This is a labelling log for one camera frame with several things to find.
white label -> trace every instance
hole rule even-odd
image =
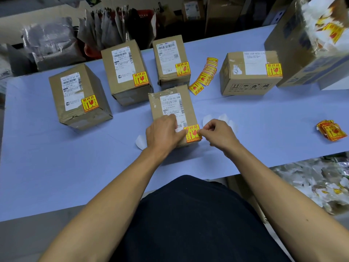
[[[188,2],[184,4],[185,14],[188,20],[200,19],[200,11],[198,10],[198,2]]]
[[[118,83],[133,80],[132,75],[136,73],[136,69],[134,68],[130,47],[116,49],[111,54]]]
[[[239,66],[235,64],[233,66],[233,74],[242,74],[242,71],[240,70]]]
[[[61,77],[61,83],[66,111],[80,107],[82,105],[81,100],[85,98],[84,92],[79,92],[82,91],[80,74],[73,73]]]
[[[161,96],[161,108],[164,115],[175,114],[177,119],[176,132],[183,130],[184,127],[188,127],[187,120],[185,118],[182,98],[180,93]]]
[[[156,45],[163,74],[175,73],[176,64],[181,63],[175,40]]]
[[[267,75],[265,51],[246,51],[244,52],[244,61],[246,75]]]

white table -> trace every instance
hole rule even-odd
[[[207,57],[264,50],[274,26],[185,44],[194,82]],[[159,91],[153,50],[142,52]],[[86,204],[139,154],[139,134],[153,121],[149,102],[121,107],[110,95],[102,60],[87,63],[101,79],[114,118],[86,131],[58,123],[48,77],[61,68],[13,79],[8,87],[0,161],[0,221]],[[334,119],[349,133],[349,92],[320,91],[316,84],[273,88],[264,96],[222,97],[219,75],[197,96],[191,94],[202,126],[207,114],[226,113],[239,126],[237,137],[268,167],[349,150],[349,138],[330,142],[315,129]],[[147,191],[189,174],[215,179],[237,174],[223,153],[206,140],[175,150],[158,168]]]

